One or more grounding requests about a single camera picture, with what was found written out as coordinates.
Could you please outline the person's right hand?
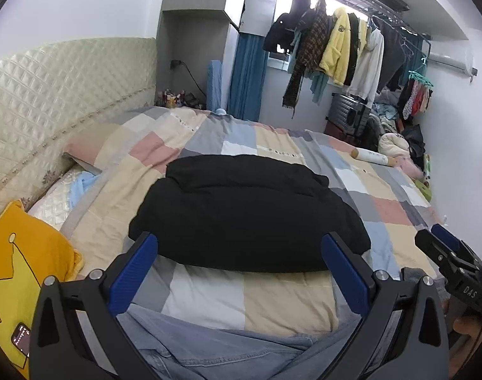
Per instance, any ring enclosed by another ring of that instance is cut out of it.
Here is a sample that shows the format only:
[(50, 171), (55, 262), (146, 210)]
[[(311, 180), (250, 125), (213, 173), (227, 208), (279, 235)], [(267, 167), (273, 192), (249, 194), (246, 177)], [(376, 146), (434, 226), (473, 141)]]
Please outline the person's right hand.
[(482, 316), (470, 311), (456, 298), (443, 304), (445, 316), (454, 317), (452, 331), (460, 339), (453, 346), (448, 361), (449, 379), (482, 379)]

